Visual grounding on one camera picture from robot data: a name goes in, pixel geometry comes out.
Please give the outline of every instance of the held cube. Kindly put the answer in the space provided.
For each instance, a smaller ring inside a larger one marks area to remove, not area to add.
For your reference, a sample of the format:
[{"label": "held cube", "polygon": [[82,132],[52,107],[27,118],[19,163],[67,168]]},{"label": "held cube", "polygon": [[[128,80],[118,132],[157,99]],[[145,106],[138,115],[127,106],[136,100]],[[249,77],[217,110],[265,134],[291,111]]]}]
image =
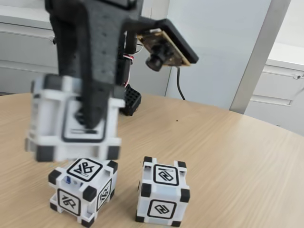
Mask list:
[{"label": "held cube", "polygon": [[186,163],[161,165],[156,158],[145,157],[142,174],[135,220],[179,227],[190,200]]},{"label": "held cube", "polygon": [[117,137],[119,108],[124,107],[124,88],[115,87],[107,114],[95,129],[83,125],[81,79],[46,75],[32,84],[32,114],[26,151],[38,162],[77,158],[116,160],[121,139]]},{"label": "held cube", "polygon": [[89,228],[114,195],[117,168],[114,161],[93,159],[78,159],[67,169],[56,168],[48,176],[49,185],[56,189],[51,208],[77,216],[77,221]]}]

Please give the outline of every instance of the black corner cap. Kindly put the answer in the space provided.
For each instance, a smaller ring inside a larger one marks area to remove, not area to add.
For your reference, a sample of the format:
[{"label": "black corner cap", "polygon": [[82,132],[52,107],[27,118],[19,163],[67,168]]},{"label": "black corner cap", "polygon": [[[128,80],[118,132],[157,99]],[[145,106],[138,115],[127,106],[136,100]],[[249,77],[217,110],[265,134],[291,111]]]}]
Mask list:
[{"label": "black corner cap", "polygon": [[50,207],[51,209],[53,209],[54,211],[57,211],[57,206],[53,203],[50,203]]},{"label": "black corner cap", "polygon": [[56,185],[56,179],[61,175],[61,172],[58,170],[53,170],[49,175],[48,175],[48,182],[51,184]]},{"label": "black corner cap", "polygon": [[110,161],[107,166],[113,168],[113,173],[116,173],[117,169],[118,169],[118,163],[114,162],[114,161]]},{"label": "black corner cap", "polygon": [[152,157],[144,157],[142,166],[145,162],[152,162]]},{"label": "black corner cap", "polygon": [[24,142],[24,151],[29,151],[29,139],[26,138]]},{"label": "black corner cap", "polygon": [[86,201],[92,202],[97,196],[97,189],[91,186],[87,186],[82,194],[82,198]]},{"label": "black corner cap", "polygon": [[190,190],[181,189],[180,202],[188,203],[190,200]]},{"label": "black corner cap", "polygon": [[141,190],[141,196],[142,197],[150,197],[152,191],[152,185],[151,184],[142,184],[142,190]]},{"label": "black corner cap", "polygon": [[62,89],[62,77],[54,74],[47,74],[44,77],[43,82],[44,89],[61,90]]},{"label": "black corner cap", "polygon": [[136,215],[135,215],[135,221],[136,222],[144,222],[144,217],[137,216],[137,211],[136,211]]},{"label": "black corner cap", "polygon": [[54,146],[37,146],[36,161],[52,162],[54,160]]},{"label": "black corner cap", "polygon": [[172,227],[180,227],[181,226],[181,222],[173,221],[171,226]]},{"label": "black corner cap", "polygon": [[115,189],[111,192],[110,200],[113,198],[114,194],[115,194]]},{"label": "black corner cap", "polygon": [[95,218],[92,218],[92,220],[90,222],[81,220],[81,225],[83,225],[86,228],[90,228],[94,222],[95,222]]},{"label": "black corner cap", "polygon": [[186,166],[186,163],[185,162],[181,162],[181,161],[178,161],[178,165],[179,165],[179,167],[182,167],[182,168],[186,168],[187,166]]},{"label": "black corner cap", "polygon": [[33,80],[32,83],[30,84],[30,92],[32,94],[34,93],[34,88],[35,88],[35,81]]},{"label": "black corner cap", "polygon": [[120,146],[109,146],[107,160],[119,159]]}]

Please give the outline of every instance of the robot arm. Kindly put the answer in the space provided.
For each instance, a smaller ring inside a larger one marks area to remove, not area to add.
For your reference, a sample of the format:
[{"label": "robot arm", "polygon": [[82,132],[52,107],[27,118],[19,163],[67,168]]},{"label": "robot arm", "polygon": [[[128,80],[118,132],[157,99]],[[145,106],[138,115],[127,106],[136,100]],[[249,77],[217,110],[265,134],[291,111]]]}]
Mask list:
[{"label": "robot arm", "polygon": [[[187,65],[198,61],[170,21],[139,16],[142,3],[143,0],[46,0],[57,40],[59,75],[81,76],[84,123],[89,129],[95,128],[105,115],[110,95],[124,94],[116,79],[120,39],[125,32],[130,34],[129,40],[134,34],[140,36],[151,52],[147,65],[153,70],[159,71],[170,58],[174,58],[170,66],[183,65],[180,55],[188,60]],[[165,32],[170,40],[154,35],[152,29]]]},{"label": "robot arm", "polygon": [[124,53],[133,54],[139,39],[151,54],[146,64],[155,71],[189,66],[198,57],[169,20],[139,16],[143,0],[45,1],[59,75],[33,83],[26,150],[38,162],[116,160],[118,112],[130,89],[123,86],[121,68],[130,64]]}]

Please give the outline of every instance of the printed symbol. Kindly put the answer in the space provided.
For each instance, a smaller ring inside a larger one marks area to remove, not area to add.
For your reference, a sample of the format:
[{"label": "printed symbol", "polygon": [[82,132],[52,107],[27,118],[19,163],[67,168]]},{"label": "printed symbol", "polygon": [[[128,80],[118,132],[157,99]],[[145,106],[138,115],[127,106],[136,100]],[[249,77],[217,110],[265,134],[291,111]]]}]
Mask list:
[{"label": "printed symbol", "polygon": [[98,132],[90,129],[71,129],[71,134],[98,134]]},{"label": "printed symbol", "polygon": [[97,202],[97,209],[99,210],[106,202],[106,199],[110,196],[111,193],[111,185],[112,179],[110,179],[104,188],[98,194],[98,202]]},{"label": "printed symbol", "polygon": [[104,201],[107,198],[108,194],[109,194],[109,186],[105,190],[103,190],[99,200]]},{"label": "printed symbol", "polygon": [[165,205],[157,205],[154,207],[161,215],[169,213],[169,209]]},{"label": "printed symbol", "polygon": [[74,206],[76,206],[76,203],[74,202],[74,200],[70,199],[69,197],[63,195],[63,198],[62,198],[62,201],[63,201],[63,204],[68,206],[70,205],[73,209],[74,209]]},{"label": "printed symbol", "polygon": [[88,177],[87,173],[91,173],[93,171],[94,166],[88,166],[89,164],[87,162],[84,162],[78,166],[78,169],[75,169],[74,171]]},{"label": "printed symbol", "polygon": [[[79,109],[79,111],[75,113],[74,117],[81,126],[85,125],[83,108]],[[71,134],[98,134],[97,131],[92,130],[92,129],[71,129],[70,131],[71,131]]]},{"label": "printed symbol", "polygon": [[167,170],[167,169],[159,169],[162,170],[158,175],[164,179],[164,181],[171,181],[174,178],[168,173],[173,172],[173,170]]}]

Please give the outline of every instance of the round table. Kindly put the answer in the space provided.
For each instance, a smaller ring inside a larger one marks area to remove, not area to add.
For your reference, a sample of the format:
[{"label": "round table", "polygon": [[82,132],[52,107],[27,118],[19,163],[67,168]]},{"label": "round table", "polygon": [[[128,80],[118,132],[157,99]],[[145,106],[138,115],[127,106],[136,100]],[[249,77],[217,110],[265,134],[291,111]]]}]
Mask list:
[{"label": "round table", "polygon": [[[24,152],[30,94],[0,97],[0,221],[4,228],[82,227],[50,209],[48,174]],[[121,116],[115,196],[92,227],[163,227],[134,221],[144,156],[184,161],[191,199],[183,228],[303,228],[304,139],[254,118],[187,101],[143,96]]]}]

